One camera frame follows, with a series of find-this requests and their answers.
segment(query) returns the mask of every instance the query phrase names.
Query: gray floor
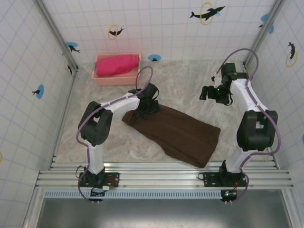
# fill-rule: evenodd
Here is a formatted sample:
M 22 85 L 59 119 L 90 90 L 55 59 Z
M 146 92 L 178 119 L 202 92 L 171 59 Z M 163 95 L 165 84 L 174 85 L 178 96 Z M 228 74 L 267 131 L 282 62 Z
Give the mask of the gray floor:
M 218 199 L 46 199 L 40 228 L 288 228 L 279 191 L 248 191 L 236 204 Z
M 159 103 L 182 111 L 198 120 L 219 127 L 221 133 L 218 146 L 211 161 L 222 161 L 235 149 L 236 132 L 243 113 L 237 100 L 232 106 L 215 103 L 214 100 L 200 101 L 203 86 L 212 84 L 211 76 L 222 61 L 161 61 L 142 62 L 141 67 L 150 65 L 154 68 L 152 83 L 159 90 Z M 75 90 L 68 111 L 56 162 L 85 162 L 86 153 L 82 145 L 76 142 L 78 123 L 91 101 L 107 102 L 124 95 L 134 86 L 97 86 L 91 79 L 95 64 L 80 67 Z M 240 62 L 236 62 L 237 71 L 242 71 Z M 143 86 L 149 76 L 149 70 L 140 78 Z M 176 161 L 167 156 L 160 146 L 145 138 L 136 130 L 114 119 L 110 135 L 105 142 L 104 161 L 106 162 L 168 162 Z

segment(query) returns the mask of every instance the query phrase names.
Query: brown cloth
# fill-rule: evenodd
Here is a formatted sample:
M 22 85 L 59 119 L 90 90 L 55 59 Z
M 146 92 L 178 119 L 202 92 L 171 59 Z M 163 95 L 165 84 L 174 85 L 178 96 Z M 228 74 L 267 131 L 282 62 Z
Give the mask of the brown cloth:
M 204 168 L 219 140 L 220 129 L 175 109 L 160 105 L 161 111 L 147 118 L 127 112 L 123 122 L 159 144 L 166 155 Z

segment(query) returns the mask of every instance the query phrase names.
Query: marble floor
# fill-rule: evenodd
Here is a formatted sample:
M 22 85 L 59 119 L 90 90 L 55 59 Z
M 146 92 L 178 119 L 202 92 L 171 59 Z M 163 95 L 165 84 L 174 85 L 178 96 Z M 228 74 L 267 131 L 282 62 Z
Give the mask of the marble floor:
M 212 85 L 210 77 L 221 63 L 219 60 L 141 62 L 141 67 L 150 65 L 154 69 L 151 82 L 160 90 L 160 104 L 221 129 L 218 145 L 210 161 L 222 161 L 233 152 L 237 145 L 238 125 L 243 116 L 235 99 L 231 106 L 217 104 L 214 100 L 199 100 L 202 87 Z M 101 103 L 114 100 L 134 88 L 97 86 L 91 79 L 94 67 L 94 63 L 86 64 L 78 71 L 56 162 L 86 162 L 86 150 L 76 142 L 76 130 L 87 105 L 91 101 Z M 242 72 L 241 62 L 236 62 L 236 68 Z M 150 70 L 142 73 L 140 86 L 145 84 L 149 73 Z M 176 161 L 167 156 L 159 145 L 127 126 L 121 119 L 122 116 L 112 121 L 110 135 L 104 144 L 105 162 Z

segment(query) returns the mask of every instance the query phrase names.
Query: pink towel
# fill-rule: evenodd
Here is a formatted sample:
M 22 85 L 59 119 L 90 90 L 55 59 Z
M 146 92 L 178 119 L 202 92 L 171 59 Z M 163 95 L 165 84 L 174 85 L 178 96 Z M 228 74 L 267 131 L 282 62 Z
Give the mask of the pink towel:
M 115 56 L 97 61 L 96 73 L 107 77 L 129 73 L 139 64 L 139 57 L 133 55 Z

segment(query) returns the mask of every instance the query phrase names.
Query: yellow ring sticker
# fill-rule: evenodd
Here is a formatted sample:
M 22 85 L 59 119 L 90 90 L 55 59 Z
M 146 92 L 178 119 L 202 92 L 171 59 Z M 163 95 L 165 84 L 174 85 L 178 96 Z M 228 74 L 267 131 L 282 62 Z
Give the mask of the yellow ring sticker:
M 113 27 L 116 27 L 116 34 L 115 34 L 115 36 L 114 36 L 113 38 L 110 38 L 110 31 L 111 31 L 111 29 L 112 29 Z M 114 40 L 114 39 L 117 37 L 117 33 L 118 33 L 118 26 L 117 26 L 117 25 L 112 25 L 112 26 L 109 28 L 109 32 L 108 32 L 108 37 L 109 37 L 109 39 Z
M 65 60 L 65 70 L 68 70 L 67 68 L 67 61 Z
M 297 60 L 298 60 L 298 53 L 297 53 L 297 51 L 294 51 L 294 52 L 295 52 L 295 54 L 296 54 L 296 57 L 295 57 L 295 61 L 294 61 L 293 64 L 288 65 L 288 58 L 290 57 L 291 53 L 289 53 L 289 54 L 287 55 L 287 57 L 286 57 L 286 66 L 287 66 L 287 67 L 292 67 L 292 66 L 297 62 Z
M 202 6 L 201 6 L 201 8 L 200 8 L 200 14 L 199 14 L 200 23 L 201 23 L 202 25 L 208 25 L 208 24 L 210 24 L 210 23 L 212 22 L 212 20 L 213 20 L 213 16 L 212 16 L 209 23 L 204 23 L 204 22 L 202 21 L 201 12 L 202 12 L 202 10 L 203 10 L 203 7 L 206 6 L 206 5 L 212 6 L 212 4 L 211 4 L 210 2 L 205 2 L 204 4 L 202 4 Z

